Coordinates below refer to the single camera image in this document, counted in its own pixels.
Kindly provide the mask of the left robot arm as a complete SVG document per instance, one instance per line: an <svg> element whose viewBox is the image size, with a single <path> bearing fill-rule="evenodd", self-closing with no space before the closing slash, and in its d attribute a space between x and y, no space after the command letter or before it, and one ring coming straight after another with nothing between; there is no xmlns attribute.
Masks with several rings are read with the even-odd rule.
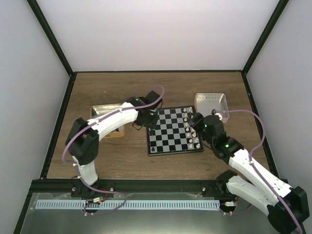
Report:
<svg viewBox="0 0 312 234"><path fill-rule="evenodd" d="M78 168L79 179L84 183L82 190L87 196L99 193L98 175L95 159L98 156L99 142L109 133L133 123L137 126L155 128L159 119L156 109L162 103L163 94L150 91L145 97L130 97L114 110L96 118L75 120L65 141L66 153L72 156L72 164Z"/></svg>

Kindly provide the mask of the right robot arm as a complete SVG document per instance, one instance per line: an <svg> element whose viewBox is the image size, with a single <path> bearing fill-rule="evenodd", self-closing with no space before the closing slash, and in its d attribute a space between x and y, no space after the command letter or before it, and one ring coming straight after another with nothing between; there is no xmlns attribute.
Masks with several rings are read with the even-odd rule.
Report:
<svg viewBox="0 0 312 234"><path fill-rule="evenodd" d="M265 214L280 234L301 234L301 225L310 216L307 193L274 176L253 158L252 151L227 136L221 113L212 110L206 117L201 113L190 113L188 117L190 127L209 144L213 154L245 176L226 171L216 185L217 192L243 198Z"/></svg>

